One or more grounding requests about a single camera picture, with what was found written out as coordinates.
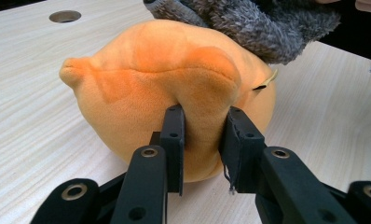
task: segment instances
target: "gray fur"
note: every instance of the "gray fur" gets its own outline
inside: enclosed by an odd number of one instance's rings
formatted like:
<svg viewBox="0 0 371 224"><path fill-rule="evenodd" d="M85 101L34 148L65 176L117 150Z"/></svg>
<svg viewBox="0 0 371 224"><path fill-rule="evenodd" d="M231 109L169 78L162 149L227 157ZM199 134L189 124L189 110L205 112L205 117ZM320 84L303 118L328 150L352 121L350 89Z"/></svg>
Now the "gray fur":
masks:
<svg viewBox="0 0 371 224"><path fill-rule="evenodd" d="M156 19L209 27L266 63L287 64L305 46L333 31L339 15L313 0L156 0L144 5Z"/></svg>

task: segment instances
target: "light wood tabletop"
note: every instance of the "light wood tabletop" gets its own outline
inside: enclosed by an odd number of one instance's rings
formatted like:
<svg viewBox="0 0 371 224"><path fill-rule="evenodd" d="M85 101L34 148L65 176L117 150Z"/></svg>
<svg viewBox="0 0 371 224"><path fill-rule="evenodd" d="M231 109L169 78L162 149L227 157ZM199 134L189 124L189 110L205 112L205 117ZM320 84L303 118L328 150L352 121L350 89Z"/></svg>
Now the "light wood tabletop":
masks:
<svg viewBox="0 0 371 224"><path fill-rule="evenodd" d="M78 21L48 17L75 10ZM104 184L127 170L81 116L59 79L68 57L90 56L133 24L143 1L56 0L0 12L0 223L28 223L61 183ZM279 68L268 146L292 149L324 183L371 180L370 60L312 43ZM260 223L254 195L228 194L222 175L169 195L169 223Z"/></svg>

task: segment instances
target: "orange plush toy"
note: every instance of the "orange plush toy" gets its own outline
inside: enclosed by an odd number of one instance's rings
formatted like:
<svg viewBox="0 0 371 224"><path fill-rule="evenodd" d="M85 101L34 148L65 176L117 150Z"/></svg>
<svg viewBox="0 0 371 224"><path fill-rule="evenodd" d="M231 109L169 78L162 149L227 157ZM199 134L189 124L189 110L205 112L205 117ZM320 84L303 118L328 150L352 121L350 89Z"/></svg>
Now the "orange plush toy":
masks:
<svg viewBox="0 0 371 224"><path fill-rule="evenodd" d="M67 59L60 72L87 122L126 162L161 130L167 107L180 104L185 182L223 171L218 146L232 105L267 128L275 74L222 33L164 20L134 25L92 57Z"/></svg>

